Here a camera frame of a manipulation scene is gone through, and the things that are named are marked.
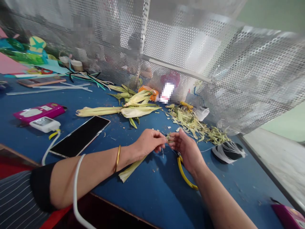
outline person's left hand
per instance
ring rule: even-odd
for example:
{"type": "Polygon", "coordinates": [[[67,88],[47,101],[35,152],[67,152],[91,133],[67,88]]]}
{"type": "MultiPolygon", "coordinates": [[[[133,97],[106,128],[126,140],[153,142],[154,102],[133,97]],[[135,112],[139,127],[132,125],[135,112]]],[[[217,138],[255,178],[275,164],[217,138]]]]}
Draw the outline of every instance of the person's left hand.
{"type": "Polygon", "coordinates": [[[167,143],[167,139],[160,132],[152,129],[144,130],[138,140],[132,144],[137,154],[136,161],[141,160],[152,151],[158,153],[161,151],[161,147],[165,148],[165,143],[167,143]]]}

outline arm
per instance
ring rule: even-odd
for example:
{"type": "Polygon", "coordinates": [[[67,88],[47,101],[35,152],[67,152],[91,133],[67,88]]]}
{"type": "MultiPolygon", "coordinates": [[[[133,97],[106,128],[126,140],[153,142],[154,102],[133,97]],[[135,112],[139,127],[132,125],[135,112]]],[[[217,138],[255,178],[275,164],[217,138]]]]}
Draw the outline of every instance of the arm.
{"type": "MultiPolygon", "coordinates": [[[[165,148],[167,139],[160,132],[146,129],[140,138],[130,146],[121,147],[117,171],[129,164],[141,160],[152,152],[165,148]]],[[[91,191],[114,173],[118,147],[88,154],[84,157],[78,174],[78,199],[91,191]]],[[[57,209],[65,208],[73,203],[73,184],[78,157],[72,157],[57,162],[51,174],[51,203],[57,209]]]]}
{"type": "Polygon", "coordinates": [[[170,147],[181,153],[184,166],[193,176],[203,201],[207,204],[213,225],[217,229],[257,227],[245,214],[219,179],[209,170],[195,141],[180,128],[171,133],[170,147]]]}

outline pink paper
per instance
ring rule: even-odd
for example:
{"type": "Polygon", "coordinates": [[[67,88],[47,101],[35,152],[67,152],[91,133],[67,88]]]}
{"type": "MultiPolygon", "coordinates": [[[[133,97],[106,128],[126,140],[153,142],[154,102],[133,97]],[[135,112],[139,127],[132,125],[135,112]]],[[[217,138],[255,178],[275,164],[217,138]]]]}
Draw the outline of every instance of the pink paper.
{"type": "Polygon", "coordinates": [[[29,68],[14,61],[13,59],[9,58],[8,56],[4,55],[0,52],[0,73],[1,74],[20,74],[24,73],[25,70],[29,68]]]}
{"type": "Polygon", "coordinates": [[[0,27],[0,38],[8,38],[5,32],[0,27]]]}

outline perforated metal sheet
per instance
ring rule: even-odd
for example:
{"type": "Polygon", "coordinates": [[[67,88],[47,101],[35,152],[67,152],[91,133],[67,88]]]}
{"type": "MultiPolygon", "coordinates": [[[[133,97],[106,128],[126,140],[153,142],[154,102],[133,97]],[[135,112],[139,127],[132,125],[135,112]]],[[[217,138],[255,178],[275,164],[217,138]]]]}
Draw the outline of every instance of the perforated metal sheet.
{"type": "Polygon", "coordinates": [[[224,118],[243,133],[305,100],[304,37],[210,13],[236,17],[244,1],[229,7],[227,1],[201,1],[195,8],[171,0],[1,4],[1,27],[9,35],[39,36],[49,50],[72,53],[115,83],[161,91],[172,67],[150,58],[209,78],[207,83],[180,72],[172,100],[205,105],[212,121],[224,118]]]}

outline pliers handle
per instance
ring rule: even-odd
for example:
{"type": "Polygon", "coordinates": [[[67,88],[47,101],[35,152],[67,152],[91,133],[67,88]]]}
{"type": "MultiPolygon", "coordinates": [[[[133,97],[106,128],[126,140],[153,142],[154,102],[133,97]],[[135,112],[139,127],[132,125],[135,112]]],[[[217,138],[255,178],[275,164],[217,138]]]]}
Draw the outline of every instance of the pliers handle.
{"type": "Polygon", "coordinates": [[[187,177],[185,176],[184,172],[183,172],[183,169],[182,169],[182,165],[181,165],[181,162],[183,163],[183,159],[181,157],[181,154],[177,151],[175,151],[175,153],[177,154],[177,161],[178,161],[178,167],[179,167],[179,171],[181,173],[181,176],[183,177],[183,179],[185,180],[185,182],[192,188],[192,189],[195,189],[195,190],[198,190],[198,187],[194,184],[192,184],[188,179],[187,177]]]}

